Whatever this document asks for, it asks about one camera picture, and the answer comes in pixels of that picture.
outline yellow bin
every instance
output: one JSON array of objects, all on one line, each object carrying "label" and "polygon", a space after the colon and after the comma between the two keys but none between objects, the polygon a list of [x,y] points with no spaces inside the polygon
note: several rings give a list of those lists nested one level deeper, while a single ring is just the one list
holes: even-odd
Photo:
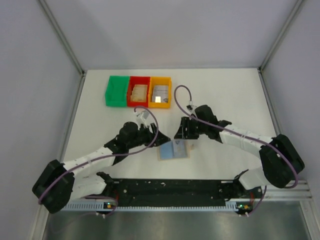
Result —
[{"label": "yellow bin", "polygon": [[[152,93],[156,85],[167,85],[168,87],[168,102],[152,102]],[[150,78],[150,87],[148,93],[149,108],[169,109],[171,105],[171,77],[169,76],[152,76]]]}]

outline small box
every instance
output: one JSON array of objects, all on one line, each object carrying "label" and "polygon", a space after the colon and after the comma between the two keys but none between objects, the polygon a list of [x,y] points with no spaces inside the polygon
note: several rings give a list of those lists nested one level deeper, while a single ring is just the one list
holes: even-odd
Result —
[{"label": "small box", "polygon": [[[131,94],[135,87],[135,85],[146,85],[146,96],[145,96],[145,102],[141,101],[131,101]],[[126,94],[126,103],[128,107],[136,107],[136,106],[144,106],[148,107],[148,95],[149,95],[149,87],[150,87],[150,77],[149,76],[131,76],[129,85],[128,85],[128,91]]]},{"label": "small box", "polygon": [[[158,87],[160,90],[167,89],[167,102],[153,102],[155,98],[153,98],[153,93],[155,86]],[[150,78],[150,87],[149,87],[149,94],[148,94],[148,106],[149,108],[164,108],[169,109],[171,105],[171,77],[168,76],[152,76]]]},{"label": "small box", "polygon": [[105,104],[110,107],[127,106],[127,90],[130,76],[110,76],[105,91]]}]

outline metal frame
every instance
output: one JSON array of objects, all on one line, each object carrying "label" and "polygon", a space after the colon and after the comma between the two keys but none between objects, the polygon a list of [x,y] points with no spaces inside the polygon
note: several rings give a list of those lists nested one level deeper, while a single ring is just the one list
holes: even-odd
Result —
[{"label": "metal frame", "polygon": [[[268,51],[267,55],[265,56],[261,66],[258,68],[258,74],[260,77],[261,85],[263,88],[263,92],[267,101],[267,105],[269,108],[269,112],[271,115],[272,123],[274,125],[275,132],[277,134],[282,132],[281,124],[277,117],[277,112],[275,110],[275,105],[273,104],[270,98],[270,91],[268,89],[268,85],[266,80],[263,76],[263,70],[268,65],[270,59],[275,54],[277,49],[279,48],[282,40],[284,39],[286,33],[290,29],[294,19],[297,17],[299,12],[302,9],[306,0],[297,0],[290,15],[288,16],[285,24],[281,28],[276,40],[274,41],[272,47]],[[69,137],[72,130],[72,125],[76,116],[78,104],[80,101],[81,92],[84,86],[86,72],[81,67],[75,53],[73,52],[68,40],[61,30],[57,20],[55,19],[52,11],[50,10],[46,0],[37,0],[41,9],[43,10],[46,18],[48,19],[50,25],[52,26],[53,31],[56,33],[57,38],[59,39],[63,49],[65,50],[66,54],[70,58],[71,62],[79,72],[81,78],[78,85],[77,94],[74,99],[74,104],[72,109],[70,110],[69,114],[69,121],[66,126],[66,134],[63,138],[59,153],[58,159],[61,161],[65,155],[66,148],[68,145]],[[231,201],[247,201],[248,199],[231,199]],[[269,186],[266,192],[266,196],[264,201],[299,201],[301,205],[301,210],[303,212],[306,226],[309,230],[310,236],[313,240],[320,240],[320,218],[319,212],[315,203],[313,202],[313,198],[308,186],[308,183],[304,180],[300,180],[298,186],[294,190],[287,190],[287,189],[278,189],[276,187]],[[40,206],[35,216],[35,220],[33,226],[30,231],[30,235],[28,237],[29,240],[40,240],[43,238],[45,227],[47,224],[49,213],[44,206]]]}]

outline gray wall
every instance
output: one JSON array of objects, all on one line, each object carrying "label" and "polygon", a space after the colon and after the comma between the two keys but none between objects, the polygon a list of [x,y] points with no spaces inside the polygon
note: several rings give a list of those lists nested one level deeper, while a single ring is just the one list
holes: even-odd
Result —
[{"label": "gray wall", "polygon": [[320,206],[320,1],[307,0],[264,71],[281,126]]},{"label": "gray wall", "polygon": [[85,69],[258,67],[296,0],[46,0]]},{"label": "gray wall", "polygon": [[2,1],[0,23],[0,238],[23,240],[80,77],[35,0]]}]

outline purple cable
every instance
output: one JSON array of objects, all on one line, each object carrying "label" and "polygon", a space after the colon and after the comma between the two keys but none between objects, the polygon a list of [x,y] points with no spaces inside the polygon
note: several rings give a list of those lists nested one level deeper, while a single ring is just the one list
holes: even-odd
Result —
[{"label": "purple cable", "polygon": [[[116,210],[116,208],[118,207],[118,201],[112,197],[108,197],[108,196],[86,196],[85,197],[86,199],[109,199],[109,200],[112,200],[115,202],[115,207],[110,211],[108,212],[105,217],[109,217],[111,214],[114,213],[114,211]],[[88,215],[97,215],[96,212],[86,212],[84,214],[81,214],[80,216],[77,216],[75,217],[74,219],[72,219],[71,221],[69,221],[64,227],[60,228],[59,230],[54,230],[54,227],[53,227],[53,221],[51,220],[50,221],[50,231],[53,233],[53,234],[59,234],[61,232],[63,232],[67,227],[69,227],[72,223],[74,223],[75,221],[85,217],[85,216],[88,216]]]},{"label": "purple cable", "polygon": [[[129,153],[118,153],[118,154],[110,154],[110,155],[105,155],[105,156],[99,156],[99,157],[96,157],[94,159],[92,159],[90,162],[93,163],[95,161],[98,161],[98,160],[101,160],[101,159],[106,159],[106,158],[110,158],[110,157],[123,157],[123,156],[130,156],[130,155],[134,155],[134,154],[139,154],[141,152],[143,152],[144,150],[148,149],[149,147],[151,147],[154,142],[156,141],[157,137],[158,137],[158,134],[159,134],[159,124],[158,124],[158,121],[156,119],[156,116],[146,107],[144,106],[136,106],[134,108],[134,112],[136,112],[136,110],[138,108],[141,108],[141,109],[144,109],[146,110],[154,119],[154,122],[155,122],[155,125],[156,125],[156,132],[155,132],[155,136],[154,138],[152,139],[152,141],[150,142],[150,144],[138,151],[134,151],[134,152],[129,152]],[[73,168],[70,168],[69,170],[65,171],[63,174],[61,174],[59,177],[56,178],[56,180],[54,180],[48,187],[47,189],[42,193],[42,195],[39,197],[39,200],[38,200],[38,204],[41,204],[42,203],[42,200],[44,199],[44,197],[48,194],[48,192],[50,191],[50,189],[53,188],[53,186],[55,184],[57,184],[57,182],[59,182],[60,179],[62,179],[66,174],[68,173],[71,173],[72,171],[78,169],[78,168],[81,168],[85,165],[89,164],[89,162],[84,162],[84,163],[81,163]]]},{"label": "purple cable", "polygon": [[[255,142],[257,142],[257,143],[260,143],[260,144],[263,144],[263,145],[266,145],[266,146],[272,148],[272,149],[273,149],[277,154],[279,154],[280,157],[285,161],[285,163],[289,166],[289,168],[291,169],[291,171],[292,171],[292,173],[293,173],[293,175],[294,175],[294,184],[293,184],[292,186],[285,186],[284,188],[285,188],[285,189],[293,189],[293,188],[295,188],[295,187],[298,185],[298,174],[297,174],[295,168],[292,166],[292,164],[289,162],[289,160],[288,160],[278,149],[276,149],[274,146],[272,146],[272,145],[269,144],[268,142],[262,141],[262,140],[260,140],[260,139],[254,138],[254,137],[242,135],[242,134],[240,134],[240,133],[238,133],[238,132],[236,132],[236,131],[230,130],[230,129],[228,129],[228,128],[224,128],[224,127],[222,127],[222,126],[218,126],[218,125],[212,124],[212,123],[207,122],[207,121],[203,121],[203,120],[201,120],[201,119],[199,119],[199,118],[197,118],[197,117],[195,117],[195,116],[192,116],[192,115],[189,114],[187,111],[185,111],[185,110],[180,106],[180,104],[178,103],[178,100],[177,100],[177,90],[178,90],[178,88],[185,88],[185,89],[189,92],[190,102],[192,101],[191,91],[190,91],[190,89],[189,89],[187,86],[185,86],[185,85],[179,85],[179,86],[177,86],[177,87],[175,88],[175,90],[174,90],[174,94],[173,94],[173,96],[174,96],[174,101],[175,101],[176,105],[178,106],[178,108],[179,108],[185,115],[187,115],[189,118],[192,118],[192,119],[194,119],[194,120],[196,120],[196,121],[198,121],[198,122],[200,122],[200,123],[209,125],[209,126],[211,126],[211,127],[214,127],[214,128],[217,128],[217,129],[220,129],[220,130],[223,130],[223,131],[227,131],[227,132],[232,133],[232,134],[234,134],[234,135],[237,135],[237,136],[239,136],[239,137],[242,137],[242,138],[245,138],[245,139],[249,139],[249,140],[251,140],[251,141],[255,141]],[[259,202],[256,204],[256,206],[254,207],[254,209],[253,209],[250,213],[248,213],[248,215],[247,215],[248,217],[256,211],[257,207],[259,207],[259,205],[261,204],[261,202],[262,202],[263,199],[265,198],[266,192],[267,192],[267,186],[264,187],[264,191],[263,191],[263,194],[262,194]]]}]

